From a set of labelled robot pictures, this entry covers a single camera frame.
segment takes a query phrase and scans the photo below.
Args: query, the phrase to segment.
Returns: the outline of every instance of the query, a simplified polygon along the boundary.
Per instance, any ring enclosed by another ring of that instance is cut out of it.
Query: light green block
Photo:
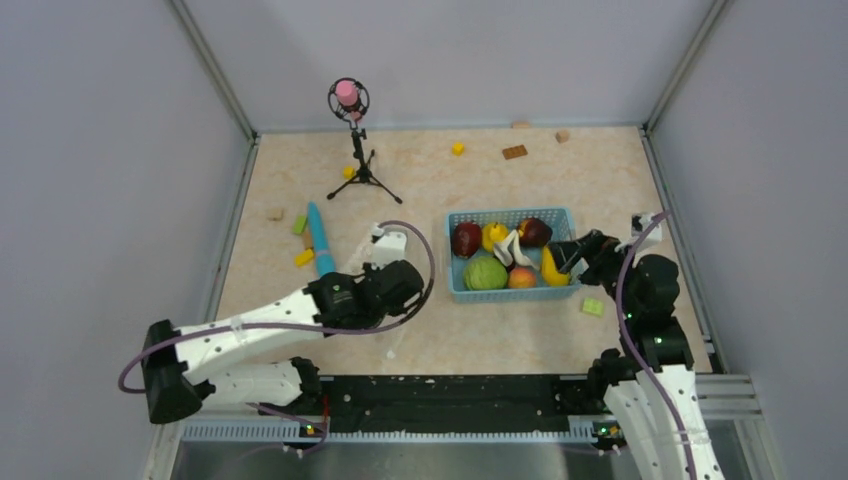
[[[603,317],[604,302],[591,297],[586,297],[583,299],[583,308],[581,311],[583,313],[588,313],[589,315],[595,315],[596,317]]]
[[[301,235],[304,230],[306,230],[306,215],[298,215],[297,219],[294,221],[292,232],[294,232],[295,235]]]

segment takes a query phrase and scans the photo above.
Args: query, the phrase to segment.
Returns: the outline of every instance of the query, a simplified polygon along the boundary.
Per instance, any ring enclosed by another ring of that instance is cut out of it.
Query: table
[[[567,300],[458,305],[444,271],[449,252],[444,218],[449,211],[565,206],[578,235],[597,228],[626,239],[631,214],[660,210],[635,127],[569,131],[570,139],[559,144],[556,130],[546,128],[368,130],[364,148],[366,155],[377,150],[374,174],[403,198],[402,205],[382,190],[362,185],[326,200],[344,180],[342,169],[356,165],[348,132],[263,135],[218,318],[270,303],[315,279],[311,264],[295,267],[293,259],[303,247],[291,232],[295,217],[314,201],[338,265],[354,253],[373,222],[399,219],[418,226],[437,255],[436,287],[421,313],[399,329],[289,345],[255,361],[299,355],[313,360],[322,374],[585,373],[604,349],[619,347],[615,308],[599,287],[581,288]],[[465,144],[459,157],[451,153],[455,142]],[[519,144],[529,154],[504,160],[501,150]],[[279,207],[285,209],[282,221],[268,220],[267,212]],[[420,247],[411,249],[413,263],[426,276]],[[668,235],[650,252],[677,259]],[[696,370],[710,371],[682,274],[679,280],[677,317]],[[604,302],[602,318],[580,312],[587,296]]]

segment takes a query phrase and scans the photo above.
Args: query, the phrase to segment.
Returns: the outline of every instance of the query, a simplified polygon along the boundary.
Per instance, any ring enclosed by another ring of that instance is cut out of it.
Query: gray wall
[[[841,478],[848,3],[739,1],[656,139],[730,367],[789,478]]]
[[[254,126],[339,129],[353,76],[367,125],[638,123],[709,0],[188,0]]]
[[[139,478],[116,378],[200,321],[245,153],[164,1],[0,2],[0,478]]]

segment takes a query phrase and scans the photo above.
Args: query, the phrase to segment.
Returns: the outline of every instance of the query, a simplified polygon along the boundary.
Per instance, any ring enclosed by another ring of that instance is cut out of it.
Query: blue marker
[[[318,271],[320,278],[326,273],[335,272],[336,262],[333,261],[333,255],[330,254],[330,245],[327,243],[327,236],[324,234],[321,212],[318,211],[318,205],[315,205],[314,202],[309,202],[306,209],[306,218],[309,221],[309,233],[312,234],[312,249],[315,250],[315,270]]]

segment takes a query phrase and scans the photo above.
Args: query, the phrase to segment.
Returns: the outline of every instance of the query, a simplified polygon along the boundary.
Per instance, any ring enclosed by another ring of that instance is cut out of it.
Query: microphone stand
[[[367,140],[368,137],[365,134],[365,129],[360,130],[356,122],[350,121],[350,138],[353,140],[353,158],[359,161],[359,169],[356,170],[356,173],[350,180],[343,183],[339,188],[327,194],[327,200],[332,200],[337,193],[344,190],[348,185],[353,185],[354,183],[362,184],[362,185],[371,185],[374,187],[380,187],[386,191],[392,198],[395,199],[397,203],[403,203],[403,200],[400,199],[397,195],[392,193],[385,185],[383,185],[377,178],[374,176],[374,173],[371,172],[371,159],[374,158],[376,152],[374,149],[371,149],[371,155],[368,156],[368,160],[365,160],[365,153],[362,151],[362,140]]]

